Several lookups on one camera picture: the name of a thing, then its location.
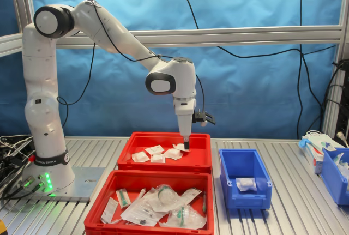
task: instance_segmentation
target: metal table surface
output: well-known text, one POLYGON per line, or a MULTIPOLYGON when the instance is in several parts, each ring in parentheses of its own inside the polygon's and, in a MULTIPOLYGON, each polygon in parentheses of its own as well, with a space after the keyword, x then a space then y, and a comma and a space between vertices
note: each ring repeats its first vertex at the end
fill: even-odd
MULTIPOLYGON (((9 234, 84 234, 83 221, 127 137, 67 137, 71 163, 105 167, 90 203, 21 199, 0 207, 9 234)), ((215 234, 349 234, 349 207, 338 207, 295 140, 212 139, 215 234), (269 210, 227 210, 220 184, 219 148, 256 148, 273 181, 269 210)))

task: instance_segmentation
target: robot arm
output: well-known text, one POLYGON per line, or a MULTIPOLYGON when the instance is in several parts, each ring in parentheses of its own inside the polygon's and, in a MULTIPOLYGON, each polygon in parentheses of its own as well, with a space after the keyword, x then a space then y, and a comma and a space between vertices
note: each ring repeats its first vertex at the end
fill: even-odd
POLYGON ((26 168, 22 179, 33 180, 31 185, 40 184, 40 191, 37 191, 40 194, 67 187, 75 178, 58 112, 56 42, 77 31, 83 31, 109 52, 119 52, 125 58, 131 55, 139 61, 149 70, 146 87, 152 94, 173 95, 179 132, 186 149, 189 149, 192 121, 206 120, 204 112, 194 113, 196 78, 191 60, 163 61, 95 0, 83 1, 75 8, 60 4, 41 7, 35 12, 34 24, 27 25, 22 35, 27 87, 25 115, 36 151, 34 163, 26 168))
POLYGON ((48 38, 61 38, 71 30, 78 30, 108 52, 142 59, 139 62, 149 70, 146 78, 149 92, 154 95, 173 94, 179 132, 189 148, 196 96, 195 68, 191 60, 174 58, 170 62, 163 61, 95 0, 83 1, 75 8, 59 4, 41 7, 35 13, 34 24, 37 31, 48 38))

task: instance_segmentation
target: red tray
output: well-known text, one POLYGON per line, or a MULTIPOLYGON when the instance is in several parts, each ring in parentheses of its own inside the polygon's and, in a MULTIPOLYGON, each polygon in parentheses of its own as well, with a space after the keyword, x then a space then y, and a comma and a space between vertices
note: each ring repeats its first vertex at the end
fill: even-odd
MULTIPOLYGON (((197 210, 202 216, 203 193, 196 197, 190 205, 197 210)), ((123 210, 120 206, 117 207, 114 219, 119 219, 123 210)), ((165 215, 160 222, 166 222, 168 215, 165 215)), ((165 235, 185 235, 185 234, 214 234, 213 220, 213 200, 212 200, 212 178, 207 173, 187 173, 187 172, 154 172, 154 171, 127 171, 116 170, 112 171, 108 176, 101 192, 92 205, 87 217, 84 221, 85 231, 87 235, 142 235, 142 234, 165 234, 165 235), (201 191, 206 191, 207 205, 207 223, 200 230, 189 230, 184 228, 166 228, 156 224, 155 227, 143 227, 125 225, 126 221, 121 221, 118 224, 103 224, 100 217, 108 203, 110 197, 118 201, 115 191, 121 188, 126 188, 131 202, 133 202, 141 189, 146 188, 147 191, 151 187, 156 188, 158 185, 168 184, 179 195, 189 188, 198 188, 201 191)))
POLYGON ((166 163, 134 162, 132 154, 145 151, 146 148, 161 145, 164 150, 173 148, 172 144, 183 143, 179 133, 135 132, 131 135, 118 159, 120 170, 144 171, 183 171, 211 173, 211 142, 208 134, 193 133, 189 138, 189 152, 183 152, 178 160, 166 158, 166 163))

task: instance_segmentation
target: blue bin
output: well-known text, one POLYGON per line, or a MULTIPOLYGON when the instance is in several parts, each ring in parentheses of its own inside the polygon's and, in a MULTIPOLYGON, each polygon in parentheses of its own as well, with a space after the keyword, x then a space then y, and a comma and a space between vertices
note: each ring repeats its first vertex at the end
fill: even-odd
POLYGON ((337 205, 349 205, 349 192, 347 192, 348 181, 338 170, 333 159, 341 153, 344 153, 341 160, 349 162, 349 149, 336 148, 335 152, 323 150, 323 163, 321 178, 326 185, 328 192, 331 194, 337 205))
POLYGON ((221 173, 227 208, 269 209, 272 182, 256 149, 220 149, 221 173), (240 191, 236 178, 255 178, 257 191, 240 191))

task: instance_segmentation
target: blue backdrop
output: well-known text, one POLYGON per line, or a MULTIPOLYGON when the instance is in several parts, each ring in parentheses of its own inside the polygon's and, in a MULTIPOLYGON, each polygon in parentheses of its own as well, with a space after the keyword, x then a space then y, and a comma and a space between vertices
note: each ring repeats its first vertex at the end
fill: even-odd
MULTIPOLYGON (((76 5, 81 0, 33 0, 76 5)), ((127 29, 195 28, 185 0, 98 0, 127 29)), ((190 0, 200 28, 299 24, 299 0, 190 0)), ((336 25, 341 0, 303 0, 304 25, 336 25)), ((304 45, 310 52, 331 45, 304 45)), ((299 45, 227 47, 238 55, 266 54, 299 45)), ((238 59, 215 47, 152 49, 191 58, 205 91, 205 108, 217 125, 194 125, 213 137, 295 138, 299 115, 299 54, 238 59)), ((75 101, 88 79, 92 49, 57 50, 59 94, 75 101)), ((306 55, 311 85, 322 100, 334 48, 306 55)), ((26 89, 19 53, 0 58, 0 134, 28 132, 24 117, 26 89)), ((148 71, 120 55, 96 49, 91 82, 79 103, 69 109, 66 135, 126 136, 133 131, 178 131, 171 96, 153 96, 145 88, 148 71)), ((303 134, 320 112, 311 96, 304 66, 300 92, 303 134)), ((202 105, 197 86, 198 107, 202 105)), ((61 119, 65 107, 60 108, 61 119)))

